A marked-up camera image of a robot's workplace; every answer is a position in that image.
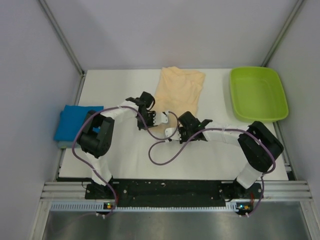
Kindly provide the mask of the beige t shirt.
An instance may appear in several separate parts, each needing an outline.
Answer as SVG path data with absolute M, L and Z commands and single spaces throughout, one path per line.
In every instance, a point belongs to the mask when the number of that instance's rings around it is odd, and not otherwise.
M 194 116 L 198 112 L 198 103 L 206 74 L 198 70 L 164 67 L 155 91 L 156 112 L 170 111 L 180 117 L 185 112 Z

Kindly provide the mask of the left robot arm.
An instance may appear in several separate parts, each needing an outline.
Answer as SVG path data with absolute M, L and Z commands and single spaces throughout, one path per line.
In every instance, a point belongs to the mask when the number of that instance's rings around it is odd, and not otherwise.
M 97 183 L 96 192 L 102 198 L 109 198 L 114 187 L 109 181 L 111 172 L 101 170 L 100 161 L 112 144 L 116 124 L 126 120 L 137 119 L 139 130 L 152 128 L 156 123 L 156 112 L 151 110 L 155 98 L 148 92 L 141 96 L 127 98 L 122 104 L 102 110 L 89 110 L 84 123 L 78 131 L 72 145 L 72 153 L 92 170 L 92 180 Z

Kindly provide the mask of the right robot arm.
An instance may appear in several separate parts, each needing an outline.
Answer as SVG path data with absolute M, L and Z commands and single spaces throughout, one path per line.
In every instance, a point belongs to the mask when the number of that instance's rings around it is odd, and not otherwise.
M 222 142 L 242 149 L 247 163 L 233 181 L 233 192 L 239 198 L 249 195 L 256 180 L 275 170 L 276 160 L 284 150 L 282 143 L 260 121 L 244 127 L 222 126 L 211 119 L 199 121 L 189 111 L 178 121 L 181 144 L 191 141 Z

